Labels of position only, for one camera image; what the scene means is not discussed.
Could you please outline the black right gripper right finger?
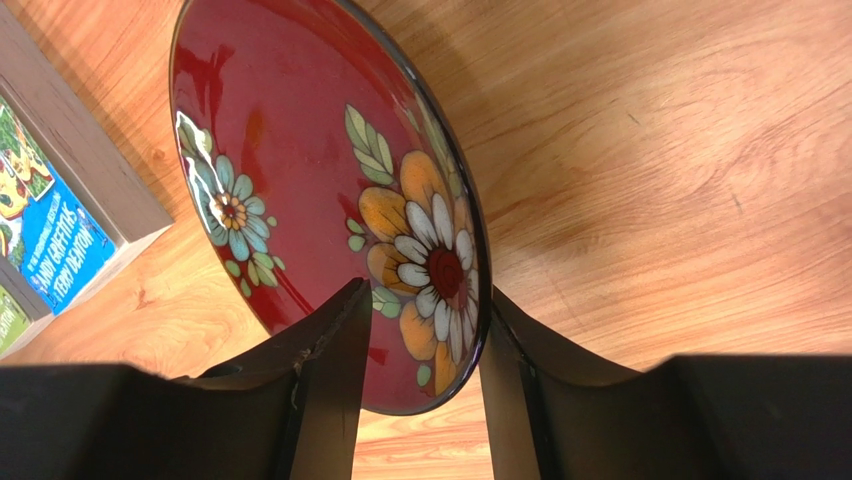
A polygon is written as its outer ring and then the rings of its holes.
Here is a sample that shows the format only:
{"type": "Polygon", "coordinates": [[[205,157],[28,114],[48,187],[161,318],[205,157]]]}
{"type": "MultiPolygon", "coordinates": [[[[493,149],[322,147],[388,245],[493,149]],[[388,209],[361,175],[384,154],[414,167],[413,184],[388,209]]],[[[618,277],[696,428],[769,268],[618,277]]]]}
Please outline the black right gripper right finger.
{"type": "Polygon", "coordinates": [[[639,372],[495,291],[479,363],[498,479],[847,479],[847,355],[676,355],[639,372]]]}

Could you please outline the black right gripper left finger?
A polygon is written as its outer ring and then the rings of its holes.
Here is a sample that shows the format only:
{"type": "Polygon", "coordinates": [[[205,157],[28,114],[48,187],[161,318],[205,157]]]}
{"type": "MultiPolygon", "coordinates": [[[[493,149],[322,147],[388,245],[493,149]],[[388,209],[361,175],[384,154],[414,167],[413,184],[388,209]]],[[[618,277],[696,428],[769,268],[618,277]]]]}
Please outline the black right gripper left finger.
{"type": "Polygon", "coordinates": [[[5,479],[347,479],[370,340],[367,281],[198,377],[128,364],[1,371],[5,479]]]}

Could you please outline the red floral plate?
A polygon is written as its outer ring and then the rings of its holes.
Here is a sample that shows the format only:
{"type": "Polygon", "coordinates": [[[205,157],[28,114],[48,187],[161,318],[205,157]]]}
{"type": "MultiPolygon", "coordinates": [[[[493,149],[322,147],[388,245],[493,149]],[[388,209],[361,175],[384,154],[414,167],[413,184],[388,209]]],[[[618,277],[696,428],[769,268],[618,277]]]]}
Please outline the red floral plate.
{"type": "Polygon", "coordinates": [[[489,327],[484,214],[425,79],[354,1],[187,1],[169,65],[190,198],[271,333],[370,285],[365,409],[412,416],[468,382],[489,327]]]}

